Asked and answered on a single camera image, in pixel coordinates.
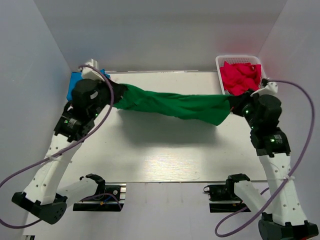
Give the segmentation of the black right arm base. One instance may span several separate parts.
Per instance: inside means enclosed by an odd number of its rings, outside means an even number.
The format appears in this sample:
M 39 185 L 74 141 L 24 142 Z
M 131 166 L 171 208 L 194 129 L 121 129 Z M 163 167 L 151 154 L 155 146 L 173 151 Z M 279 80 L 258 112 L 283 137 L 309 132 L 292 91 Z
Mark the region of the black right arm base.
M 251 212 L 251 210 L 237 196 L 231 196 L 225 190 L 225 185 L 211 184 L 203 188 L 208 194 L 210 213 L 235 213 L 239 210 Z

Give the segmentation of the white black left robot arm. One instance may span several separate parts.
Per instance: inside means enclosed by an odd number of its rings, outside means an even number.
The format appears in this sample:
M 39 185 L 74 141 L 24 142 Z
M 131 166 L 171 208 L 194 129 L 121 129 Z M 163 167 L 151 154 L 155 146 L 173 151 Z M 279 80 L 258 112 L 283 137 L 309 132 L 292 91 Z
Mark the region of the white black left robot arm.
M 106 181 L 96 174 L 82 176 L 66 187 L 59 188 L 59 184 L 84 138 L 97 128 L 95 119 L 105 106 L 122 100 L 127 89 L 124 84 L 110 79 L 79 80 L 54 128 L 46 161 L 41 163 L 29 185 L 22 192 L 14 193 L 12 202 L 53 225 L 73 204 L 84 199 L 103 198 Z

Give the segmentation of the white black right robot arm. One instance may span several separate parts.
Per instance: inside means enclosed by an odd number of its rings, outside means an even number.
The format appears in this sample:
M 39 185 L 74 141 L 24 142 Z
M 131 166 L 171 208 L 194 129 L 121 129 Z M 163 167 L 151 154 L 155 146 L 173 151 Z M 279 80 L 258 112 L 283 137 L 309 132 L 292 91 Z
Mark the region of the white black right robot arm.
M 258 230 L 263 240 L 316 237 L 318 226 L 308 221 L 298 199 L 287 136 L 278 127 L 281 101 L 270 94 L 247 93 L 234 109 L 251 128 L 250 140 L 263 166 L 271 196 L 265 200 L 242 173 L 228 176 L 226 195 L 233 200 L 239 198 L 261 218 Z

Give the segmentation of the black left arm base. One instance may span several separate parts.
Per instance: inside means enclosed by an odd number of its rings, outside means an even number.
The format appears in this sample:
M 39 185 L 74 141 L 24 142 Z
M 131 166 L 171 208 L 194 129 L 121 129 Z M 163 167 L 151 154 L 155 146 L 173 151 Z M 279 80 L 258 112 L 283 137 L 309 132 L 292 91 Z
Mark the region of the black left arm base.
M 74 212 L 120 212 L 125 203 L 126 183 L 106 183 L 103 194 L 85 201 L 79 201 L 72 207 Z

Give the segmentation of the green t shirt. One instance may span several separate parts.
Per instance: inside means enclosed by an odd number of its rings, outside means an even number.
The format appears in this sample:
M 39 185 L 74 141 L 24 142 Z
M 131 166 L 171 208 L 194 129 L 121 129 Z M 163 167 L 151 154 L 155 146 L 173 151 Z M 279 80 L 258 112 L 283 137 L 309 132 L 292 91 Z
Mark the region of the green t shirt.
M 126 90 L 113 106 L 120 110 L 157 113 L 182 120 L 200 120 L 220 125 L 230 114 L 227 95 L 154 92 L 125 84 Z

